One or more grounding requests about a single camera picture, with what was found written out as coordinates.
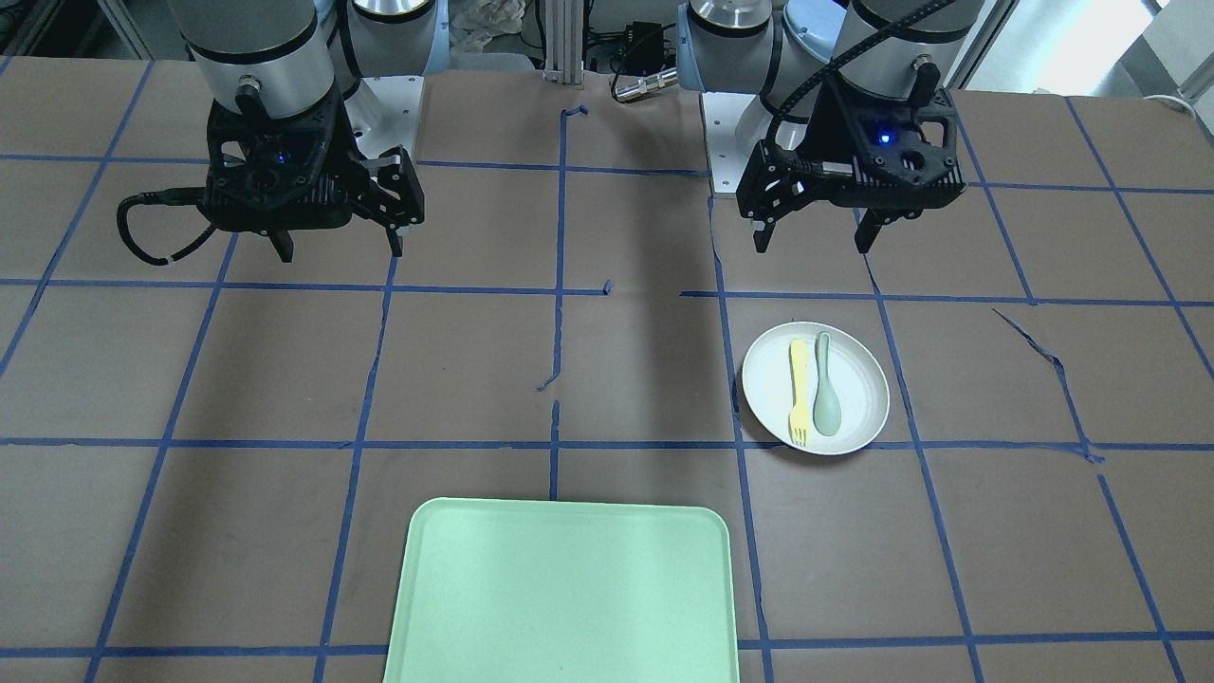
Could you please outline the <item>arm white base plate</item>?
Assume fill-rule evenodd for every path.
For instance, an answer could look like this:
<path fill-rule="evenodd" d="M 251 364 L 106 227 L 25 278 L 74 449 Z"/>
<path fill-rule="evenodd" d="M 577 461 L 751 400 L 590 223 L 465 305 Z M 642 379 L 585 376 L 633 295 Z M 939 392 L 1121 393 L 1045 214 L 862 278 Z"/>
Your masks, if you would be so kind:
<path fill-rule="evenodd" d="M 767 133 L 770 112 L 756 93 L 703 92 L 700 113 L 711 194 L 733 198 L 754 146 Z"/>
<path fill-rule="evenodd" d="M 361 154 L 378 158 L 402 147 L 416 155 L 425 78 L 391 75 L 363 79 L 346 110 Z"/>

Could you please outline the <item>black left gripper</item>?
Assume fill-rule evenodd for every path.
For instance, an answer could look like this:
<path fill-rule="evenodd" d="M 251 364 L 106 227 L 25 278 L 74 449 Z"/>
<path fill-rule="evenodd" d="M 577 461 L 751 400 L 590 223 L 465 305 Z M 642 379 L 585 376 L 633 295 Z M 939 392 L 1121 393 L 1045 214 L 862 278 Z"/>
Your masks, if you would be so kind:
<path fill-rule="evenodd" d="M 940 81 L 937 72 L 913 75 L 907 99 L 885 99 L 827 76 L 798 148 L 760 141 L 745 164 L 736 200 L 756 252 L 768 252 L 778 220 L 817 200 L 863 209 L 853 241 L 867 255 L 886 226 L 965 192 L 958 112 Z"/>

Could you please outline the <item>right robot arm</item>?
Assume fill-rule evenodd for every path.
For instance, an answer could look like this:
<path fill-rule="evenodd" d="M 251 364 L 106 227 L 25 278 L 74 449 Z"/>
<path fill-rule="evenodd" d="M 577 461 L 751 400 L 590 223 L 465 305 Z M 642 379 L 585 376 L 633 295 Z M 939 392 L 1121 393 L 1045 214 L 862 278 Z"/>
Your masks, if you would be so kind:
<path fill-rule="evenodd" d="M 425 220 L 404 110 L 371 89 L 450 64 L 446 1 L 174 1 L 178 34 L 212 92 L 208 180 L 169 190 L 208 234 L 254 233 L 294 258 L 297 230 L 380 224 L 399 258 Z"/>

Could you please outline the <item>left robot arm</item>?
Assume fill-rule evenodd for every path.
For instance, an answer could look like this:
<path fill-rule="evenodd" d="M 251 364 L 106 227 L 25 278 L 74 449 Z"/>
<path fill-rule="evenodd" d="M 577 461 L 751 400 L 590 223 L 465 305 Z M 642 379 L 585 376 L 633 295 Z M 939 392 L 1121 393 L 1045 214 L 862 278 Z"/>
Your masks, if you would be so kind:
<path fill-rule="evenodd" d="M 861 212 L 855 250 L 966 190 L 944 75 L 977 1 L 690 1 L 676 22 L 680 86 L 745 95 L 731 190 L 765 252 L 815 203 Z"/>

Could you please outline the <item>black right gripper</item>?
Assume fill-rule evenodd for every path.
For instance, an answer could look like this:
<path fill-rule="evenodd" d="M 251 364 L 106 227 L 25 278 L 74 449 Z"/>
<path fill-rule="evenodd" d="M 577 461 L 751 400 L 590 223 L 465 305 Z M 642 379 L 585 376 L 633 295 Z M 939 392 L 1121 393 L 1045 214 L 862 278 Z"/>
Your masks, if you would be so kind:
<path fill-rule="evenodd" d="M 392 258 L 402 258 L 405 228 L 425 220 L 408 150 L 365 156 L 336 86 L 278 120 L 263 86 L 239 82 L 234 102 L 234 109 L 214 104 L 208 119 L 202 214 L 219 230 L 263 233 L 289 264 L 291 230 L 336 230 L 358 216 L 385 228 Z"/>

